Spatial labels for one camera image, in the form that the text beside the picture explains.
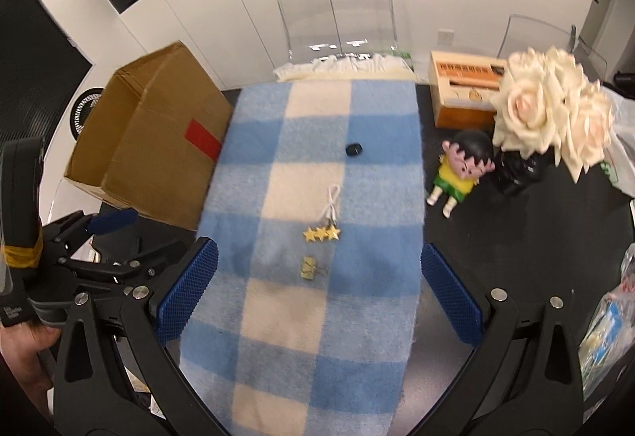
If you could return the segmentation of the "person left hand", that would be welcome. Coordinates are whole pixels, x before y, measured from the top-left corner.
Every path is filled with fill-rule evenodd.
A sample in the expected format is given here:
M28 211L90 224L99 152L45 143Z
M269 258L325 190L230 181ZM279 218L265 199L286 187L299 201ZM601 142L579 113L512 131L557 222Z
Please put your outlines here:
M1 327L2 357L32 404L46 419L50 419L47 394L53 381L40 360L40 353L50 349L61 333L59 328L41 324Z

